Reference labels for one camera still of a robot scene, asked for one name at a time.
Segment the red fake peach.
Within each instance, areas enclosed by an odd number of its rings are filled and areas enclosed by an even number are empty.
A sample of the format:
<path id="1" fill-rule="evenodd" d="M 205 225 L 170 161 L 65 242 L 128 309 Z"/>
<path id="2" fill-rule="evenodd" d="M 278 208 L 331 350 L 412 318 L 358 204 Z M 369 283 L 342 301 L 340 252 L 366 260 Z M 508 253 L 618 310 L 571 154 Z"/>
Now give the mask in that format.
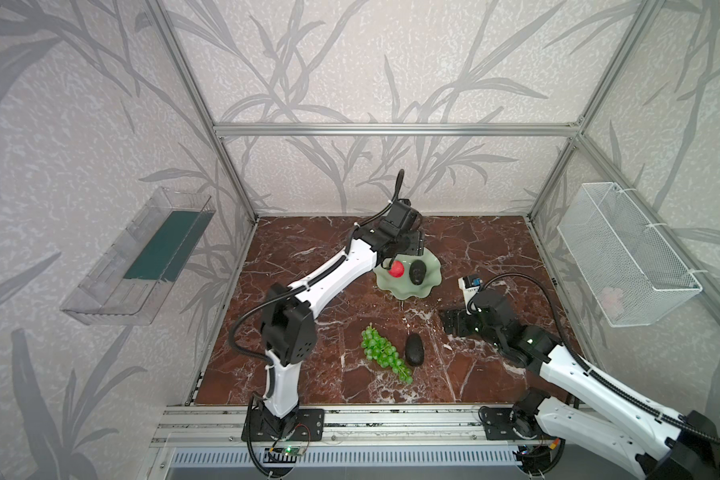
<path id="1" fill-rule="evenodd" d="M 389 266 L 388 273 L 393 278 L 401 278 L 405 273 L 405 266 L 401 261 L 394 260 Z"/>

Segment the dark fake avocado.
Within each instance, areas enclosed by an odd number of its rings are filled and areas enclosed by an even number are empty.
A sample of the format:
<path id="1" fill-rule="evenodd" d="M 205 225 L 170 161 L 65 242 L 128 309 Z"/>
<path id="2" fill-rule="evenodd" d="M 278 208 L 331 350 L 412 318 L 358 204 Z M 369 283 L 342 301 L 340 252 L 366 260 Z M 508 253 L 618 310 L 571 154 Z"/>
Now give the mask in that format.
<path id="1" fill-rule="evenodd" d="M 418 333 L 411 333 L 406 338 L 404 356 L 407 364 L 412 367 L 419 367 L 424 363 L 424 344 Z"/>
<path id="2" fill-rule="evenodd" d="M 409 280 L 413 285 L 420 286 L 427 275 L 427 265 L 423 260 L 413 261 L 408 270 Z"/>

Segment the green fake grape bunch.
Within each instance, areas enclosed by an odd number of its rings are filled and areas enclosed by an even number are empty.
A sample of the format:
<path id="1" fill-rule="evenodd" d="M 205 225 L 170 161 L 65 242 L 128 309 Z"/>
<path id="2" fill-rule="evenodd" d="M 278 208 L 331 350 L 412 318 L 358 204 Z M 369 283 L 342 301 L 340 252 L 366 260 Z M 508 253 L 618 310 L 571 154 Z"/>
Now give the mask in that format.
<path id="1" fill-rule="evenodd" d="M 411 369 L 389 339 L 381 335 L 372 325 L 366 327 L 361 336 L 361 347 L 367 360 L 375 362 L 383 369 L 390 369 L 401 382 L 408 385 L 413 383 Z"/>

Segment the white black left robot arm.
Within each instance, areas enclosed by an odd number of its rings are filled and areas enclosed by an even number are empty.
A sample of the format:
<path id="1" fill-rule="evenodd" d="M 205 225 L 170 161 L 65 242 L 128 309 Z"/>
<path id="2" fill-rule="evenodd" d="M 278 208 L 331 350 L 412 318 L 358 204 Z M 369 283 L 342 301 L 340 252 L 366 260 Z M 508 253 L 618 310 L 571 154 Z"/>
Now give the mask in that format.
<path id="1" fill-rule="evenodd" d="M 315 271 L 288 286 L 274 284 L 261 315 L 267 358 L 264 408 L 277 420 L 293 416 L 299 405 L 301 363 L 317 342 L 315 320 L 324 308 L 361 276 L 423 246 L 419 212 L 397 199 L 376 223 L 357 225 L 348 243 Z"/>

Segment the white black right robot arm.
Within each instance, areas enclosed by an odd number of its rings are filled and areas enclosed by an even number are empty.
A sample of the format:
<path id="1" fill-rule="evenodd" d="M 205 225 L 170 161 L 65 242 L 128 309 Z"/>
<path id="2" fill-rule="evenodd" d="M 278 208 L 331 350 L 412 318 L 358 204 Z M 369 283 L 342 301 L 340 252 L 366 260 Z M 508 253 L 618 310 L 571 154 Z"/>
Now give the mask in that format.
<path id="1" fill-rule="evenodd" d="M 565 390 L 582 412 L 531 388 L 512 408 L 523 438 L 545 434 L 571 441 L 638 479 L 720 479 L 720 440 L 703 414 L 681 414 L 592 366 L 548 330 L 518 321 L 494 290 L 476 292 L 461 309 L 439 313 L 446 334 L 477 337 L 511 363 Z"/>

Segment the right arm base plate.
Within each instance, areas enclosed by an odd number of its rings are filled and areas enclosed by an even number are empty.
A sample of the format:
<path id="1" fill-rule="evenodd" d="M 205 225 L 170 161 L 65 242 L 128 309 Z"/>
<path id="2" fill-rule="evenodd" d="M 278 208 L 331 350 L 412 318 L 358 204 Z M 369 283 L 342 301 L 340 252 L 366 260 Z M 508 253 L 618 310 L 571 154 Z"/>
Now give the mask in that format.
<path id="1" fill-rule="evenodd" d="M 478 420 L 487 440 L 535 440 L 538 432 L 528 423 L 518 422 L 511 407 L 483 405 Z"/>

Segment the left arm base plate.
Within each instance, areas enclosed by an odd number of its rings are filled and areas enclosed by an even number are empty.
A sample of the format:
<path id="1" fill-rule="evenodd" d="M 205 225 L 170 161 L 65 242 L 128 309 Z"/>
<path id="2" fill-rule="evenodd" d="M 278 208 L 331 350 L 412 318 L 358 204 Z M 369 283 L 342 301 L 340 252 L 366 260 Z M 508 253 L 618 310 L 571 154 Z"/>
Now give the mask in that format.
<path id="1" fill-rule="evenodd" d="M 296 408 L 279 418 L 264 407 L 253 408 L 246 414 L 241 438 L 246 442 L 320 441 L 324 426 L 324 409 Z"/>

